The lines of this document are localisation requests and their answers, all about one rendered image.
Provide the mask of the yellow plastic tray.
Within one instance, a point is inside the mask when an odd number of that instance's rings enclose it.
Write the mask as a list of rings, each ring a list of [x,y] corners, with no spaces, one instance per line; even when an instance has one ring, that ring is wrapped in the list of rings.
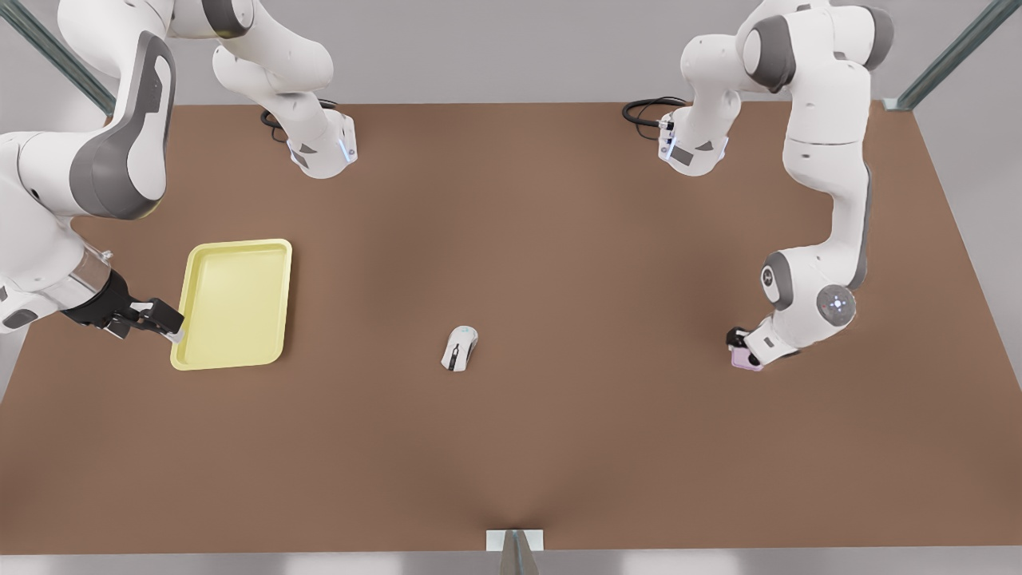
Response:
[[[285,343],[292,245],[284,239],[197,245],[184,273],[183,335],[169,361],[179,371],[254,367]]]

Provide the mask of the white computer mouse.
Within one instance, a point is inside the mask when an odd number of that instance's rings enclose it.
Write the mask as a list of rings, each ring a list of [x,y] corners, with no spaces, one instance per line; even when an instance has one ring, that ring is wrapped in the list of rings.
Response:
[[[469,325],[455,327],[446,340],[446,349],[442,356],[442,367],[449,371],[461,372],[467,368],[471,354],[478,341],[478,332]]]

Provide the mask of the silver frame post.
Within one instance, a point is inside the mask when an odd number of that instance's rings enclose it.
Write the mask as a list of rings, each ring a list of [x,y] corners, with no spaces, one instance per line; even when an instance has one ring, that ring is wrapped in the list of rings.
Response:
[[[112,117],[117,99],[19,0],[0,0],[0,18],[12,26],[51,65],[62,73],[106,117]]]
[[[894,112],[914,110],[1021,7],[1022,0],[990,1],[973,22],[966,26],[938,58],[920,73],[901,94],[894,98],[882,99],[884,110],[894,110]]]
[[[533,552],[544,549],[541,529],[486,531],[486,552],[501,554],[497,575],[541,575]]]

